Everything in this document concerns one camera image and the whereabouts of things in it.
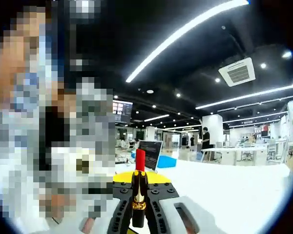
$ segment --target ceiling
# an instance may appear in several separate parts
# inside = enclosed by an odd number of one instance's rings
[[[159,128],[197,125],[202,116],[212,112],[228,121],[285,111],[287,102],[293,100],[293,89],[195,109],[293,84],[293,58],[282,58],[288,51],[282,32],[254,4],[225,11],[197,25],[160,53],[131,83],[126,83],[136,67],[178,28],[224,2],[105,1],[97,20],[77,25],[76,59],[87,65],[73,72],[74,76],[98,77],[101,86],[113,89],[119,100],[133,102],[131,126],[139,128],[151,123]],[[218,69],[248,57],[256,79],[229,87]],[[273,99],[277,101],[219,112]],[[169,117],[143,122],[166,114]]]

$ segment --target desk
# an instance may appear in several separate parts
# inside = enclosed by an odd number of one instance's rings
[[[236,147],[236,148],[209,148],[202,150],[203,152],[234,152],[234,161],[233,165],[236,165],[236,155],[237,152],[243,152],[243,151],[254,151],[253,155],[253,166],[255,166],[255,160],[256,160],[256,152],[257,151],[265,151],[267,150],[266,146],[259,146],[259,147]]]
[[[133,171],[134,165],[119,164],[117,173]],[[188,196],[215,217],[227,234],[260,233],[275,214],[286,191],[290,170],[272,166],[227,166],[177,160],[175,168],[159,168],[172,181],[179,196]],[[139,234],[149,234],[147,221]]]

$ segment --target white tabletop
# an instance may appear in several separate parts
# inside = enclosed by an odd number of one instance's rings
[[[203,149],[202,151],[212,151],[212,152],[233,152],[233,151],[262,151],[266,150],[266,146],[259,147],[235,147],[235,148],[209,148]]]
[[[116,165],[117,173],[134,165]],[[227,166],[177,160],[175,168],[158,169],[172,181],[179,196],[187,195],[214,215],[228,234],[258,233],[281,203],[290,170],[272,166]],[[148,234],[147,222],[139,234]]]

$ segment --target monitor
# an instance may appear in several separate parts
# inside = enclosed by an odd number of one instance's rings
[[[113,100],[113,114],[116,123],[129,123],[132,102]]]
[[[160,153],[162,150],[162,141],[144,141],[141,140],[139,142],[140,150],[144,150],[146,152],[146,168],[149,168],[155,171],[158,163],[158,159],[160,157]]]

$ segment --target ceiling air conditioner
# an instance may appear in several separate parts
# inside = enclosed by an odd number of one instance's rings
[[[229,87],[255,80],[255,72],[251,58],[220,68],[219,73]]]

